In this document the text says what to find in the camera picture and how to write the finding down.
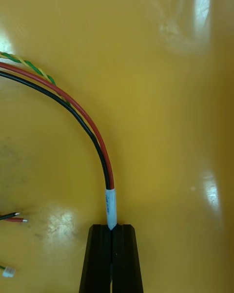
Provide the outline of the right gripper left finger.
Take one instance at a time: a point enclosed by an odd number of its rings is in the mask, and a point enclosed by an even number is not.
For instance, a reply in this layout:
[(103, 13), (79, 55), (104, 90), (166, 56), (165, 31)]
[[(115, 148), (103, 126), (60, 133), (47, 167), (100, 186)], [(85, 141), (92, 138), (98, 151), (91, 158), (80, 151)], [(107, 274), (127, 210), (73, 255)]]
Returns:
[(89, 228), (80, 293), (109, 293), (111, 284), (111, 231), (107, 225)]

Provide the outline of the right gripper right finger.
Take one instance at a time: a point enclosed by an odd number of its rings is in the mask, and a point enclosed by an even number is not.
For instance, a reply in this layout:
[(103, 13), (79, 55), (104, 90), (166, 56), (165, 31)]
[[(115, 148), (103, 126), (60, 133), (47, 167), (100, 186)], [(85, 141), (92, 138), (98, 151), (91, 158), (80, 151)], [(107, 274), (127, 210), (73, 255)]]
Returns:
[(112, 292), (143, 292), (137, 239), (132, 225), (116, 225), (113, 229), (112, 264)]

